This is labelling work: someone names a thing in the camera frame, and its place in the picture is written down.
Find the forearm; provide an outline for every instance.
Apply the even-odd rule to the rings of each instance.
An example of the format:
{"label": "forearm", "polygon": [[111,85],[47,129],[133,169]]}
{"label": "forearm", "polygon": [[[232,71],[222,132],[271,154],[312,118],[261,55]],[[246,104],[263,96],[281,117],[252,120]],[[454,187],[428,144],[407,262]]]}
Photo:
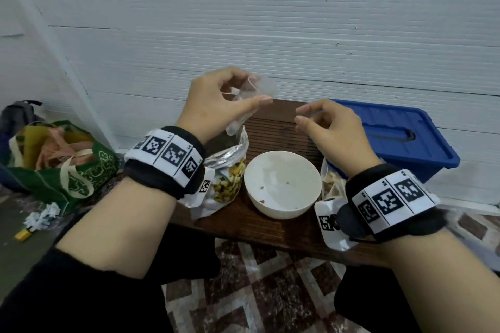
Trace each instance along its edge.
{"label": "forearm", "polygon": [[449,231],[380,246],[422,331],[498,330],[500,279]]}
{"label": "forearm", "polygon": [[125,178],[56,247],[98,270],[141,279],[147,273],[176,200]]}

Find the green bag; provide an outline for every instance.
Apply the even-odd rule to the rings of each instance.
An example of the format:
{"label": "green bag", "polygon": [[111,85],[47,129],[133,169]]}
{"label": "green bag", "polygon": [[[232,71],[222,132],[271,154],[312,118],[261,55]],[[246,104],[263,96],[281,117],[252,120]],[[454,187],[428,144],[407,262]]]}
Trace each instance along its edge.
{"label": "green bag", "polygon": [[[66,132],[84,133],[92,137],[89,132],[78,128],[69,120],[56,121],[50,125],[62,127]],[[2,168],[10,177],[30,191],[36,199],[46,204],[56,203],[61,209],[60,216],[71,213],[78,203],[91,197],[118,170],[118,158],[114,152],[95,139],[93,139],[91,149],[81,150],[73,156],[93,153],[97,160],[91,163],[70,166],[70,158],[60,169],[37,171],[12,167],[12,164],[18,162],[18,146],[22,146],[23,141],[22,134],[11,139],[9,145],[11,154],[9,158],[1,161]]]}

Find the wooden table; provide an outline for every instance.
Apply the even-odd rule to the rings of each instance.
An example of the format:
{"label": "wooden table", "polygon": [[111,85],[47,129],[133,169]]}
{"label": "wooden table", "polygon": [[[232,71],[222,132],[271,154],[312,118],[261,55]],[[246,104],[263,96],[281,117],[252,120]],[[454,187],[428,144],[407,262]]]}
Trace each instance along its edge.
{"label": "wooden table", "polygon": [[[275,100],[247,120],[245,127],[250,146],[247,160],[271,150],[286,150],[309,159],[318,169],[322,155],[306,136],[295,132],[295,109],[303,103]],[[314,208],[291,220],[275,220],[259,212],[248,198],[245,185],[230,205],[195,222],[189,210],[178,205],[171,223],[199,229],[210,235],[270,245],[284,251],[299,251],[309,257],[331,260],[347,265],[374,265],[388,267],[376,245],[358,244],[347,252],[328,248],[322,238]]]}

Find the empty bowl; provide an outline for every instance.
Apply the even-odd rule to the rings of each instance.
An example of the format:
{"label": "empty bowl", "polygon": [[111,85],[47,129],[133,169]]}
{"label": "empty bowl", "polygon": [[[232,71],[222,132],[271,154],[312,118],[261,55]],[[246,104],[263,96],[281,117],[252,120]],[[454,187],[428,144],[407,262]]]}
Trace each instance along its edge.
{"label": "empty bowl", "polygon": [[298,154],[275,151],[255,157],[245,170],[255,207],[274,219],[293,219],[314,204],[322,181],[316,167]]}

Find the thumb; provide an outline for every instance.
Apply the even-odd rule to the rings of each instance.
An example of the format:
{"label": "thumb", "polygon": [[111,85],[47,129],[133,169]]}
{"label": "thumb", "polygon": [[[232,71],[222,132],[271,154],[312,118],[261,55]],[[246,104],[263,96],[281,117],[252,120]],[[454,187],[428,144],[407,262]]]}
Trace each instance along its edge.
{"label": "thumb", "polygon": [[238,100],[237,102],[232,103],[234,103],[233,111],[239,117],[253,112],[260,107],[271,104],[272,97],[267,95],[259,95],[248,99]]}
{"label": "thumb", "polygon": [[307,134],[315,142],[321,137],[323,131],[325,131],[324,128],[304,116],[296,116],[295,122],[299,130]]}

